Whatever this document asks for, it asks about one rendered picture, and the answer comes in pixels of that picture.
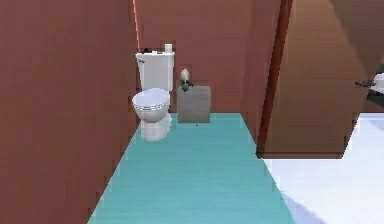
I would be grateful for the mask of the grey bin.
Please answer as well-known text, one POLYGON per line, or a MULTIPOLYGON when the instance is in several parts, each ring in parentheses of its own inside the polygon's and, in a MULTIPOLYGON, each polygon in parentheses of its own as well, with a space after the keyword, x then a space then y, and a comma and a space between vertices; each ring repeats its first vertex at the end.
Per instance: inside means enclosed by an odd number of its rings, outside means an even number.
POLYGON ((193 86, 186 92, 177 90, 177 115, 180 123, 209 123, 211 89, 208 86, 193 86))

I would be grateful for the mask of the white green spray bottle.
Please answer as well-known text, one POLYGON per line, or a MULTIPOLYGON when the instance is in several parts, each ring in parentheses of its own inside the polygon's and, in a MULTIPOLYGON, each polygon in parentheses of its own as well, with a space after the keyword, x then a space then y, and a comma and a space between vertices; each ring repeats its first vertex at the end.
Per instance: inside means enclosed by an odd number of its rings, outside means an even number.
POLYGON ((182 90, 184 92, 186 92, 188 89, 189 89, 189 86, 190 86, 190 81, 189 81, 189 78, 190 78, 190 73, 187 69, 183 69, 181 71, 181 87, 182 87, 182 90))

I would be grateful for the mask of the brown room door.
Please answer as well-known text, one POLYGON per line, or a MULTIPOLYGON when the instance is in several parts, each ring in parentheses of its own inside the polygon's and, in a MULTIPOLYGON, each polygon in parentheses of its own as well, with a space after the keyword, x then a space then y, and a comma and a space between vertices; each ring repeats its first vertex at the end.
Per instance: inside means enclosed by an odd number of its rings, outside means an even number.
POLYGON ((257 156, 342 158, 383 57, 384 0, 282 0, 257 156))

